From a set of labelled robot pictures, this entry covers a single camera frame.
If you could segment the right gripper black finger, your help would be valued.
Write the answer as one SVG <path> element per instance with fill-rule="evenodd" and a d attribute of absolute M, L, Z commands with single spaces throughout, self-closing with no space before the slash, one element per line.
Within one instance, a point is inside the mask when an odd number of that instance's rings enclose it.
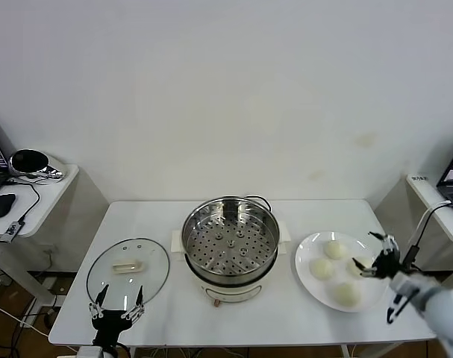
<path fill-rule="evenodd" d="M 352 264 L 357 276 L 374 278 L 377 273 L 377 265 L 371 257 L 353 257 Z"/>
<path fill-rule="evenodd" d="M 378 239 L 381 243 L 381 254 L 383 254 L 384 256 L 391 255 L 392 257 L 398 256 L 398 245 L 394 236 L 372 231 L 368 232 L 368 234 Z"/>

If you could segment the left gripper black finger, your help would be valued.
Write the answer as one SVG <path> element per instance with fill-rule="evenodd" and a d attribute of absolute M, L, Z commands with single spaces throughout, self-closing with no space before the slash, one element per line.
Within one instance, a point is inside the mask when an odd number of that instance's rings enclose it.
<path fill-rule="evenodd" d="M 126 320 L 138 320 L 144 312 L 143 286 L 141 286 L 139 288 L 134 307 L 122 314 L 122 318 Z"/>
<path fill-rule="evenodd" d="M 107 291 L 108 291 L 109 285 L 106 284 L 104 288 L 97 294 L 96 299 L 94 302 L 89 303 L 89 310 L 90 310 L 90 315 L 92 317 L 102 317 L 102 304 L 104 302 L 104 299 L 106 297 Z"/>

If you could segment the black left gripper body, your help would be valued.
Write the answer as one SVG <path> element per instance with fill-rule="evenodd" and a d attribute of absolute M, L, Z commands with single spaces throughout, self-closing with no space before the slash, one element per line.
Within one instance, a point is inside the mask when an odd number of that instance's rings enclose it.
<path fill-rule="evenodd" d="M 104 310 L 92 318 L 96 336 L 93 345 L 116 345 L 123 331 L 132 327 L 132 321 L 123 317 L 123 310 Z"/>

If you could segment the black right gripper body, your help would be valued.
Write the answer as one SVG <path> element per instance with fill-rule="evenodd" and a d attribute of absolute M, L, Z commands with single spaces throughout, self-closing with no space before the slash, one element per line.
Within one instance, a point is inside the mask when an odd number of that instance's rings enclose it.
<path fill-rule="evenodd" d="M 383 249 L 374 263 L 374 278 L 394 278 L 401 269 L 400 252 L 398 248 Z"/>

